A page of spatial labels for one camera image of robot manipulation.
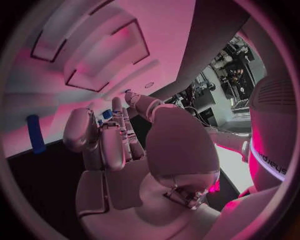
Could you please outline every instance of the vent grille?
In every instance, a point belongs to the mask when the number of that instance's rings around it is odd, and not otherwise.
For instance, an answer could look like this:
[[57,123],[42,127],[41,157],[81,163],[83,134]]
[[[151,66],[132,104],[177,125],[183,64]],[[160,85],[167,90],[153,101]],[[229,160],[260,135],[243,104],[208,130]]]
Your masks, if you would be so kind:
[[266,81],[259,90],[258,103],[264,105],[296,105],[291,81],[286,79]]

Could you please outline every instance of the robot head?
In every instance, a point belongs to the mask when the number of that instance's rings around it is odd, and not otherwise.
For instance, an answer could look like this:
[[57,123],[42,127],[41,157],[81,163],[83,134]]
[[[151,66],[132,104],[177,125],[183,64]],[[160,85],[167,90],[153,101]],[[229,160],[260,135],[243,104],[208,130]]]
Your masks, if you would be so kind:
[[250,98],[252,139],[248,164],[258,191],[285,179],[295,145],[296,113],[288,76],[267,76],[255,86]]

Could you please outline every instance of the blue object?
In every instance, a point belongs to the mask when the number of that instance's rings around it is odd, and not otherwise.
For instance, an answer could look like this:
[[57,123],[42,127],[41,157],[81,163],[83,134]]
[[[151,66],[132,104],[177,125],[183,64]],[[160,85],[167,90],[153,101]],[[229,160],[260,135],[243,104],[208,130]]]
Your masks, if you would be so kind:
[[104,112],[102,112],[102,116],[104,119],[110,119],[113,116],[112,110],[105,110]]
[[39,116],[29,115],[26,121],[33,153],[40,154],[46,150],[46,146],[41,133]]

